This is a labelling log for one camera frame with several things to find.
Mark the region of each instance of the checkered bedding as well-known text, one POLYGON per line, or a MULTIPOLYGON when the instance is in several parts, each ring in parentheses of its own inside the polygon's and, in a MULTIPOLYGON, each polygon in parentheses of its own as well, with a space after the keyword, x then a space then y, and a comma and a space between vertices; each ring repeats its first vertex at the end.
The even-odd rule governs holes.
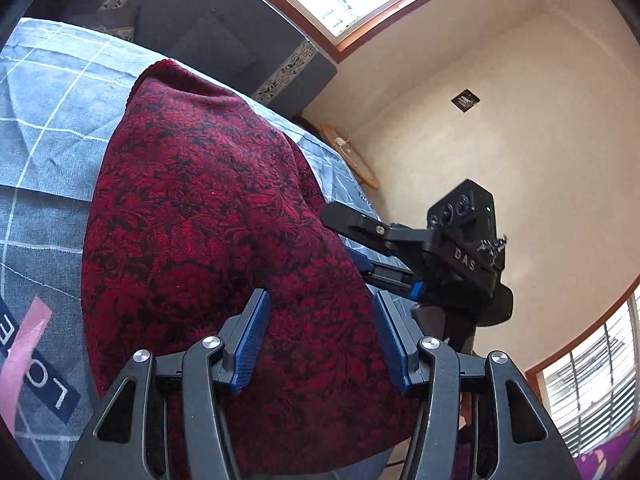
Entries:
MULTIPOLYGON (((0 366, 40 297, 53 314, 20 394, 15 437, 45 480, 62 476, 92 413, 79 297, 95 181, 131 86, 162 58, 100 32, 28 18, 0 54, 0 366)), ((375 216, 337 153, 242 97, 296 142, 327 200, 375 216)))

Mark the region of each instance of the silver screw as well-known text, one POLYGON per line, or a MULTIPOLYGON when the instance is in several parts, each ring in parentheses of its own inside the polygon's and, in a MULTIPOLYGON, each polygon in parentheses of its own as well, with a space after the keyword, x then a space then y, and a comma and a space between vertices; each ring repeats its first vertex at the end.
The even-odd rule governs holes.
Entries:
POLYGON ((133 354, 133 360, 137 363, 143 363, 150 357, 151 352, 149 350, 138 350, 135 354, 133 354))
POLYGON ((508 360, 509 358, 504 352, 494 352, 491 354, 491 361, 498 363, 499 365, 505 364, 508 360))
POLYGON ((434 337, 423 337, 420 344, 423 348, 427 350, 435 350, 438 346, 440 346, 440 340, 434 337))
POLYGON ((217 335, 210 335, 202 340, 202 346, 204 348, 215 348, 220 346, 222 340, 217 335))

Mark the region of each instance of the pink stripe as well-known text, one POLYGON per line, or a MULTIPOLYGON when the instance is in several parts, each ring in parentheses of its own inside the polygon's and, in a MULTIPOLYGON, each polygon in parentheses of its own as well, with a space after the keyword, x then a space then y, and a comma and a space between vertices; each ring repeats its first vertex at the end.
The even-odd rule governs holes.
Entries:
POLYGON ((24 383, 24 375, 31 366, 31 354, 50 318, 51 309, 39 297, 33 298, 0 371, 0 416, 11 434, 14 434, 18 397, 24 383))

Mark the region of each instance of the red garment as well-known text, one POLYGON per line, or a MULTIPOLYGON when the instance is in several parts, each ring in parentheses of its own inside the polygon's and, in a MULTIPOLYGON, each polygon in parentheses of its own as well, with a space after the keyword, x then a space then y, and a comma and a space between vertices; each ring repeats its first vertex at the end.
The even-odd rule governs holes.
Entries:
POLYGON ((82 253, 100 394, 136 350, 186 350, 262 287, 251 383, 223 401, 242 471, 328 471, 409 437, 417 405, 389 381, 371 294, 323 203, 295 143, 242 98, 170 60, 149 67, 104 155, 82 253))

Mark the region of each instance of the camera lens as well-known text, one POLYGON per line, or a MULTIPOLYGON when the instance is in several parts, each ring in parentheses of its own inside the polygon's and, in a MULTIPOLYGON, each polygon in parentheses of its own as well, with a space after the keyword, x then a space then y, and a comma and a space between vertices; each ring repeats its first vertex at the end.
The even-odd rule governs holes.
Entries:
POLYGON ((466 213, 466 210, 468 209, 469 209, 469 199, 465 195, 463 195, 458 200, 458 205, 456 206, 456 213, 462 216, 464 213, 466 213))
POLYGON ((442 225, 449 225, 451 223, 451 218, 453 216, 453 208, 451 204, 447 204, 447 207, 444 209, 442 213, 442 225))

